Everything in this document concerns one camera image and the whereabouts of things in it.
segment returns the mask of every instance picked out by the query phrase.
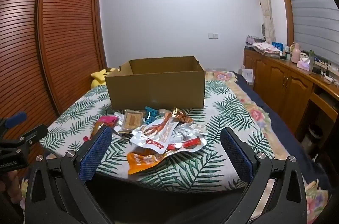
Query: open cardboard box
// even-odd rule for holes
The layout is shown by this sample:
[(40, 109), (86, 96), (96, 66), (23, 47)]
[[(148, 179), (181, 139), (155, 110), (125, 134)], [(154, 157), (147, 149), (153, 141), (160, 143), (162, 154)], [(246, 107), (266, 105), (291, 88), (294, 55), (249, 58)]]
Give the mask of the open cardboard box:
[(204, 106), (205, 71), (193, 56), (130, 60), (105, 79), (116, 110)]

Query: bedspread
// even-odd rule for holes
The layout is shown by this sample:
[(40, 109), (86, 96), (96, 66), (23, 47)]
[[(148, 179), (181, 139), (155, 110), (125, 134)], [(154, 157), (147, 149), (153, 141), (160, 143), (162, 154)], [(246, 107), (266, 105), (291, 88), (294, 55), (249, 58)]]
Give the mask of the bedspread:
[[(128, 175), (126, 154), (136, 146), (129, 142), (128, 137), (114, 134), (97, 171), (167, 191), (221, 191), (245, 186), (220, 145), (220, 132), (224, 127), (231, 127), (255, 152), (262, 151), (270, 158), (283, 160), (289, 154), (272, 131), (268, 114), (250, 100), (236, 81), (232, 72), (206, 72), (204, 108), (184, 109), (194, 122), (204, 123), (207, 127), (207, 145), (202, 150), (177, 153), (151, 169)], [(100, 85), (68, 108), (49, 127), (41, 144), (58, 157), (69, 150), (78, 150), (84, 137), (90, 137), (96, 120), (114, 112), (106, 86)], [(273, 181), (270, 181), (254, 216), (260, 215), (272, 185)], [(318, 190), (316, 182), (306, 184), (307, 187), (313, 219), (322, 211), (328, 196), (327, 191)]]

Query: yellow plush toy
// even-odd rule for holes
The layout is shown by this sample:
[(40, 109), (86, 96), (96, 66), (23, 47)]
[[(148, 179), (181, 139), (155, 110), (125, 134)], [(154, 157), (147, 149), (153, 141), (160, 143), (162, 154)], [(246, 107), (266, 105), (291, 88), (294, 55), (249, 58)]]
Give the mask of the yellow plush toy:
[(94, 79), (92, 81), (91, 88), (97, 87), (98, 85), (106, 85), (105, 76), (107, 76), (113, 70), (115, 70), (115, 68), (107, 68), (91, 74), (91, 77)]

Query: metal screw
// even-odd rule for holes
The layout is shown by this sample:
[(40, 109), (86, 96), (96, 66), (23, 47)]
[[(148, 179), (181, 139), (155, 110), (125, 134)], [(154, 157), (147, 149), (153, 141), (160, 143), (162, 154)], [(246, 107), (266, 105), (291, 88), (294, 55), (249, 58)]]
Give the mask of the metal screw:
[(265, 159), (265, 158), (266, 158), (266, 155), (265, 155), (265, 153), (263, 153), (263, 152), (259, 152), (259, 153), (257, 154), (257, 156), (258, 156), (260, 159)]
[(66, 153), (68, 158), (71, 158), (75, 155), (75, 151), (74, 150), (70, 150), (69, 152)]
[(295, 158), (294, 156), (290, 156), (290, 157), (289, 157), (289, 160), (290, 160), (291, 162), (296, 162), (296, 161), (297, 161), (297, 158)]
[(43, 159), (43, 156), (42, 156), (42, 155), (38, 155), (38, 156), (37, 156), (37, 161), (38, 161), (38, 162), (42, 161), (42, 159)]

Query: wooden wardrobe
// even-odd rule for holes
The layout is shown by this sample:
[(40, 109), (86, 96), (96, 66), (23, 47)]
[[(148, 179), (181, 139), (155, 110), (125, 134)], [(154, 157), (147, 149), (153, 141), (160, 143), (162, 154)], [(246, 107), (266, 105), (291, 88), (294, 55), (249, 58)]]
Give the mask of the wooden wardrobe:
[[(0, 0), (0, 116), (25, 111), (16, 139), (49, 126), (106, 68), (97, 0)], [(43, 152), (39, 144), (29, 155)]]

